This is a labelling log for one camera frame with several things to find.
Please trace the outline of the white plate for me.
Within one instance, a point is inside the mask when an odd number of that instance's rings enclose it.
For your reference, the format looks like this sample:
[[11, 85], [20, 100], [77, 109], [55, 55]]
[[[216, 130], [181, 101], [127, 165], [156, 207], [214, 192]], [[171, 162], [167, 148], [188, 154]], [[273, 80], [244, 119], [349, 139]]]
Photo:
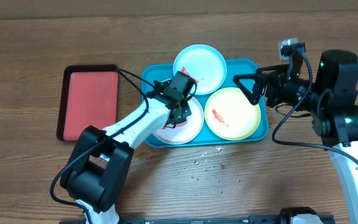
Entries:
[[192, 98], [188, 105], [191, 114], [186, 121], [181, 121], [175, 127], [169, 124], [153, 133], [154, 147], [186, 144], [199, 135], [204, 124], [204, 111], [196, 98]]

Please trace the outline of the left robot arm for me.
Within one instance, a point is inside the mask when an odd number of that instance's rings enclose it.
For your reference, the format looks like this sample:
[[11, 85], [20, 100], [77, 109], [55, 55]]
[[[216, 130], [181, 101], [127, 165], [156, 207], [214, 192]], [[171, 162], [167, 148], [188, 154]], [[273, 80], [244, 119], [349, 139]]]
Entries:
[[78, 207], [83, 223], [118, 223], [114, 204], [126, 181], [135, 149], [164, 126], [175, 128], [191, 114], [188, 101], [197, 84], [176, 72], [172, 79], [154, 82], [142, 103], [114, 125], [83, 130], [67, 165], [50, 186], [51, 198]]

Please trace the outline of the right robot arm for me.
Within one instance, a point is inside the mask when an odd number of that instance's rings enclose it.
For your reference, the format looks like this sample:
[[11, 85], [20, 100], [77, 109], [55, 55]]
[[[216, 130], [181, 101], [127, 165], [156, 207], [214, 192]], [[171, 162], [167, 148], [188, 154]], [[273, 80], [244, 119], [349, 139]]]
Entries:
[[358, 57], [346, 50], [322, 53], [318, 72], [308, 70], [308, 79], [298, 77], [302, 65], [310, 63], [300, 50], [283, 50], [286, 65], [258, 68], [254, 74], [236, 75], [234, 83], [251, 104], [265, 96], [266, 105], [280, 103], [292, 111], [307, 111], [321, 144], [282, 141], [287, 146], [313, 147], [327, 151], [339, 176], [351, 223], [358, 223]]

